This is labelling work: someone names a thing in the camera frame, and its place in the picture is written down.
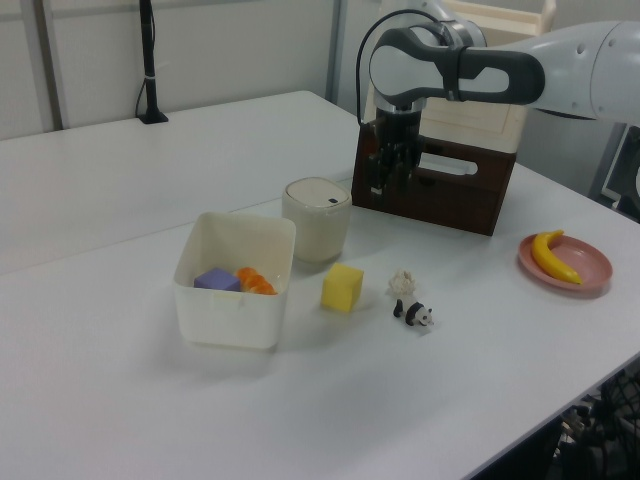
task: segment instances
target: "black stand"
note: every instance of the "black stand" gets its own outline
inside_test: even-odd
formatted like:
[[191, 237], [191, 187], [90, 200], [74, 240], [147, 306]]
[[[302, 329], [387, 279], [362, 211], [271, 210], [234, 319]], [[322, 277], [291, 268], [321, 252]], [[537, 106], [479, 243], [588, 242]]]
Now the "black stand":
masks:
[[151, 0], [140, 0], [140, 25], [142, 27], [142, 55], [144, 58], [145, 88], [147, 90], [147, 112], [139, 115], [138, 118], [146, 125], [169, 121], [167, 116], [158, 109], [156, 69], [153, 63], [154, 27], [151, 17]]

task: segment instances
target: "dark brown wooden box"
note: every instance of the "dark brown wooden box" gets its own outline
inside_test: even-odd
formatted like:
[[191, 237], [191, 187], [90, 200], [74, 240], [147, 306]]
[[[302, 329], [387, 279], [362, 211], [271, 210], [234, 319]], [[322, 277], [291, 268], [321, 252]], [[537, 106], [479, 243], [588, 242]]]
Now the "dark brown wooden box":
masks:
[[360, 128], [351, 195], [359, 207], [436, 223], [469, 232], [493, 235], [516, 154], [425, 139], [424, 151], [474, 162], [474, 175], [453, 175], [417, 168], [407, 192], [390, 187], [384, 202], [374, 201], [365, 181], [365, 160], [378, 151], [373, 127]]

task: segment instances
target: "cup lid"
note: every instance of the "cup lid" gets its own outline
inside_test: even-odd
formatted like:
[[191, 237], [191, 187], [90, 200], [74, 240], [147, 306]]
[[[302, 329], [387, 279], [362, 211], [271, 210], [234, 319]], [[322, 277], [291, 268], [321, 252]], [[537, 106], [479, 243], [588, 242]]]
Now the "cup lid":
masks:
[[320, 177], [297, 180], [285, 189], [294, 200], [316, 208], [335, 207], [351, 198], [351, 194], [342, 186]]

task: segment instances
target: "purple block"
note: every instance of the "purple block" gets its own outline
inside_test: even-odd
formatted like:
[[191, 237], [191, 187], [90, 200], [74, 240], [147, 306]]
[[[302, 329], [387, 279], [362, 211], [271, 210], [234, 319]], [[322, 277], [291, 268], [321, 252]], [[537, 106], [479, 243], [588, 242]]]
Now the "purple block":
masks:
[[209, 270], [197, 277], [193, 282], [193, 286], [195, 288], [239, 292], [240, 279], [221, 268], [214, 268], [213, 270]]

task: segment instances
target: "pink plate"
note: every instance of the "pink plate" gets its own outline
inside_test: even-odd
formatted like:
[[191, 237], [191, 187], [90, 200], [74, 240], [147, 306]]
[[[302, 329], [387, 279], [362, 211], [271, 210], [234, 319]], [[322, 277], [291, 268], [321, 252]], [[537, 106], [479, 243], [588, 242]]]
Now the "pink plate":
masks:
[[583, 283], [582, 285], [577, 285], [575, 283], [556, 280], [547, 275], [533, 259], [531, 255], [531, 244], [533, 243], [534, 237], [535, 235], [529, 235], [520, 242], [518, 256], [520, 257], [522, 265], [524, 265], [531, 274], [549, 285], [567, 290], [595, 290], [604, 286], [611, 278], [611, 275], [613, 275], [611, 263], [600, 250], [577, 238], [562, 235], [553, 241], [550, 248], [560, 260], [578, 272]]

